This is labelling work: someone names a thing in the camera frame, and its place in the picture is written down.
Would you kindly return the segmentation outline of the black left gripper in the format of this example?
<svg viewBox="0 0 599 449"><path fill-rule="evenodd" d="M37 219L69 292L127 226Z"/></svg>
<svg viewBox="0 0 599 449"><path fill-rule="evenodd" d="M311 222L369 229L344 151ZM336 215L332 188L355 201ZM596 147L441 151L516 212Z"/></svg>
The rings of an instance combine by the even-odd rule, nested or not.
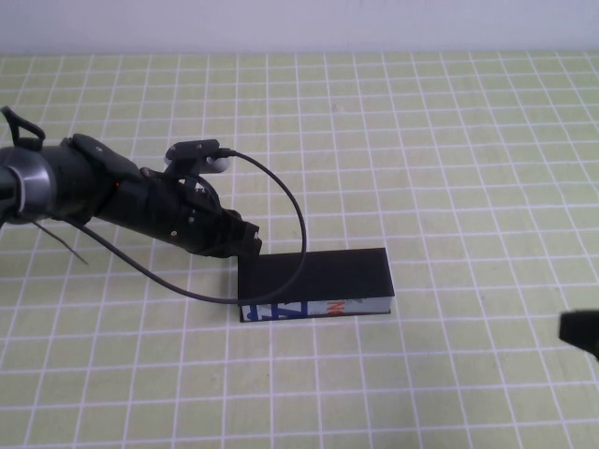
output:
<svg viewBox="0 0 599 449"><path fill-rule="evenodd" d="M259 227L222 207L201 177L184 182L154 173L122 180L98 217L189 253L216 258L256 258Z"/></svg>

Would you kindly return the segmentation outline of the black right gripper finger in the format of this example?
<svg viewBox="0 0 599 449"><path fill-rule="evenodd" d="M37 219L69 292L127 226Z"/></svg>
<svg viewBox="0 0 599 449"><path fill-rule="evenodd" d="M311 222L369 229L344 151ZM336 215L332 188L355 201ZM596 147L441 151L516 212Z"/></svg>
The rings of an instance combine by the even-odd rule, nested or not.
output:
<svg viewBox="0 0 599 449"><path fill-rule="evenodd" d="M560 316L560 335L597 335L598 310L566 311Z"/></svg>
<svg viewBox="0 0 599 449"><path fill-rule="evenodd" d="M561 327L559 339L598 359L598 334L587 327Z"/></svg>

